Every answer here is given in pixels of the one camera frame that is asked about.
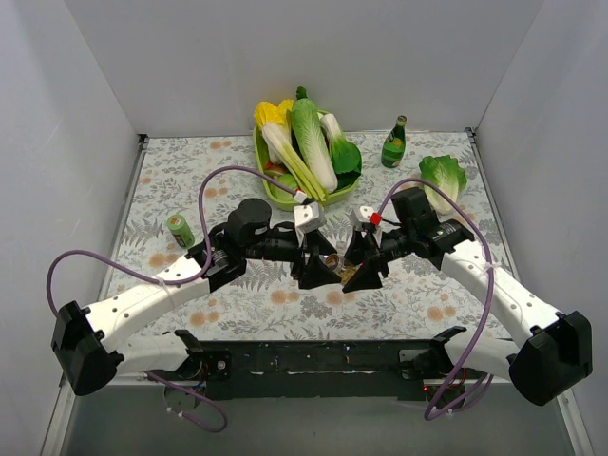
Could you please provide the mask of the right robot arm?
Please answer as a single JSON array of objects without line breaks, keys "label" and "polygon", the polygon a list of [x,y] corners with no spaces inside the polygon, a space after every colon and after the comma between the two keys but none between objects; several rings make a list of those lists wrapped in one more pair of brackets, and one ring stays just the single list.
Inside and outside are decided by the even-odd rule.
[{"label": "right robot arm", "polygon": [[483,303],[483,315],[493,315],[508,332],[505,340],[484,342],[479,330],[450,328],[407,363],[409,370],[423,378],[448,378],[461,369],[483,372],[510,381],[537,406],[592,373],[592,328],[584,315],[562,313],[535,297],[492,263],[491,254],[462,223],[440,221],[424,190],[406,189],[391,201],[398,223],[388,232],[382,231],[382,217],[371,207],[351,211],[346,259],[357,271],[344,292],[381,288],[390,262],[416,255],[465,287]]}]

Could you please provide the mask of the grey weekly pill organizer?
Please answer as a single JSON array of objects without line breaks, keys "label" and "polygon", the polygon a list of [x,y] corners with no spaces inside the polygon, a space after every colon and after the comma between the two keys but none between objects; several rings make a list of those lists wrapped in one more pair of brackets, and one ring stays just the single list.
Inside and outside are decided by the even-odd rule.
[{"label": "grey weekly pill organizer", "polygon": [[348,250],[348,243],[346,241],[337,241],[335,243],[335,249],[339,255],[343,255]]}]

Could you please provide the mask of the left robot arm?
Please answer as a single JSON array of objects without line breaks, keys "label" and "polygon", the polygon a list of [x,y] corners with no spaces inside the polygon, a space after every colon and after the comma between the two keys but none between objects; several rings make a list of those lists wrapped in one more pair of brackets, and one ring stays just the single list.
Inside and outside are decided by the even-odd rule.
[{"label": "left robot arm", "polygon": [[204,242],[190,248],[150,281],[104,301],[80,307],[71,301],[56,314],[51,349],[78,396],[106,386],[116,376],[139,371],[172,371],[190,380],[204,363],[202,348],[187,331],[137,336],[146,325],[181,305],[209,295],[243,276],[250,259],[288,262],[299,288],[336,284],[340,277],[322,258],[334,253],[319,229],[322,206],[294,208],[294,219],[271,225],[272,209],[246,199]]}]

